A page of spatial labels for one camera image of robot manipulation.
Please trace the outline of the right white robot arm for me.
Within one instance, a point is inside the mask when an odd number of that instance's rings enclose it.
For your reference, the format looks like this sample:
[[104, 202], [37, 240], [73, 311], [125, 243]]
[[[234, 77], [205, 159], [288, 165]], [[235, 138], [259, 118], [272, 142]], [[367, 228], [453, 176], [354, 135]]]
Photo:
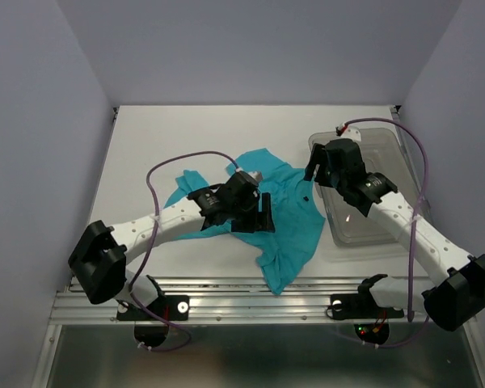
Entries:
[[333, 319], [375, 318], [382, 310], [402, 310], [426, 314], [439, 328], [455, 331], [485, 308], [485, 255], [473, 256], [416, 216], [393, 182], [366, 170], [355, 141], [314, 144], [304, 179], [335, 189], [407, 249], [408, 259], [428, 275], [423, 281], [386, 274], [366, 278], [355, 293], [335, 297]]

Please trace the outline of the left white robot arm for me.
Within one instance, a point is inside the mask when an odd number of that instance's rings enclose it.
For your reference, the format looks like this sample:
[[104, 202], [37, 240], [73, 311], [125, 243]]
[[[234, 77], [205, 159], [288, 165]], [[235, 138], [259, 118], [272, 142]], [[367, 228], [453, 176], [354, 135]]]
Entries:
[[113, 226], [89, 224], [68, 260], [89, 303], [115, 300], [145, 319], [186, 320], [188, 297], [166, 296], [154, 278], [128, 265], [164, 243], [225, 223], [235, 233], [274, 232], [272, 197], [259, 181], [256, 172], [236, 171], [226, 183], [195, 190], [159, 213]]

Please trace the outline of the turquoise t shirt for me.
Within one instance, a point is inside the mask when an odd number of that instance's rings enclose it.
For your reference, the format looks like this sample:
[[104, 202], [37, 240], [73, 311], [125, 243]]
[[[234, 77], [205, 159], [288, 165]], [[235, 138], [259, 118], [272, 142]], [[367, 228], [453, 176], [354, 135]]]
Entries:
[[233, 236], [261, 250], [255, 261], [275, 295], [292, 283], [316, 252], [325, 217], [318, 211], [313, 183], [304, 170], [292, 167], [267, 149], [251, 150], [236, 158], [243, 170], [259, 171], [259, 190], [271, 194], [273, 233], [234, 233]]

